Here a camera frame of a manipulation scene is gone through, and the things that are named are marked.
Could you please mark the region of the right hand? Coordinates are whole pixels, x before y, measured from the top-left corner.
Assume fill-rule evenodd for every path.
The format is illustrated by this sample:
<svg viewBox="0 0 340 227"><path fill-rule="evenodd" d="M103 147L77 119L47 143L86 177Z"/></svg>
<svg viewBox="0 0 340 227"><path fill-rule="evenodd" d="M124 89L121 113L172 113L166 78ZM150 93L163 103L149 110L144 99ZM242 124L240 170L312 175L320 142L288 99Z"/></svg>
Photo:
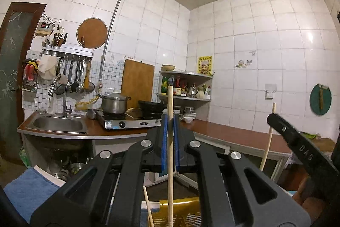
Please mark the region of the right hand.
<svg viewBox="0 0 340 227"><path fill-rule="evenodd" d="M309 214L311 222L314 223L321 215L326 204L323 200L312 196L313 182L307 176L301 181L298 190L292 196L292 199L297 202Z"/></svg>

